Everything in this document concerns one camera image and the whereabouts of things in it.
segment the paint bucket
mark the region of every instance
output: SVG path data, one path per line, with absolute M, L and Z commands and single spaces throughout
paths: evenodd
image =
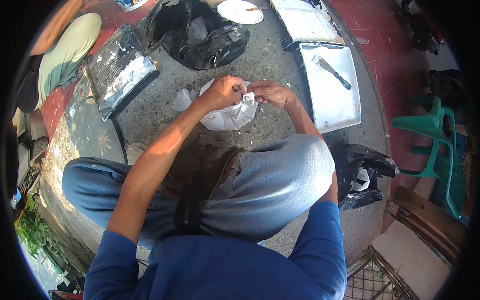
M 134 9 L 147 3 L 148 0 L 113 0 L 124 12 L 131 12 Z

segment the metal grate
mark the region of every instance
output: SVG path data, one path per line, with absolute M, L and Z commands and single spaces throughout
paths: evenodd
M 404 292 L 397 288 L 395 281 L 374 258 L 348 277 L 344 300 L 400 300 Z

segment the black plastic bag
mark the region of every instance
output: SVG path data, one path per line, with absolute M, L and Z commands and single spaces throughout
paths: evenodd
M 338 181 L 338 207 L 340 210 L 359 208 L 383 199 L 383 193 L 377 188 L 379 177 L 395 177 L 400 169 L 386 155 L 362 145 L 340 145 L 332 149 Z M 359 171 L 365 169 L 370 184 L 363 191 L 353 190 Z
M 200 44 L 191 44 L 189 28 L 199 16 L 203 17 L 208 35 Z M 245 52 L 250 39 L 245 26 L 223 21 L 199 0 L 157 2 L 147 17 L 144 35 L 147 53 L 163 45 L 173 59 L 192 70 L 209 70 L 231 63 Z

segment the person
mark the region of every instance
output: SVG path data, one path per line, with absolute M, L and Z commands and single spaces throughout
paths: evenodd
M 15 95 L 22 112 L 38 109 L 55 87 L 69 85 L 77 80 L 77 73 L 81 75 L 79 67 L 102 26 L 97 13 L 82 15 L 83 4 L 84 0 L 65 3 L 33 45 Z
M 202 235 L 173 224 L 178 201 L 158 192 L 185 138 L 210 111 L 251 91 L 285 109 L 296 134 L 240 153 L 199 203 Z M 335 164 L 293 92 L 272 81 L 217 77 L 133 166 L 81 157 L 63 192 L 106 229 L 85 278 L 85 299 L 342 299 L 347 270 Z M 291 255 L 258 243 L 310 209 Z M 136 246 L 151 249 L 140 279 Z

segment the light green pants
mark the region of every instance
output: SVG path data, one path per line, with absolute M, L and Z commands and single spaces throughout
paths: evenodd
M 38 72 L 38 109 L 53 89 L 69 85 L 84 56 L 96 41 L 102 18 L 94 13 L 73 20 L 63 34 L 43 55 Z

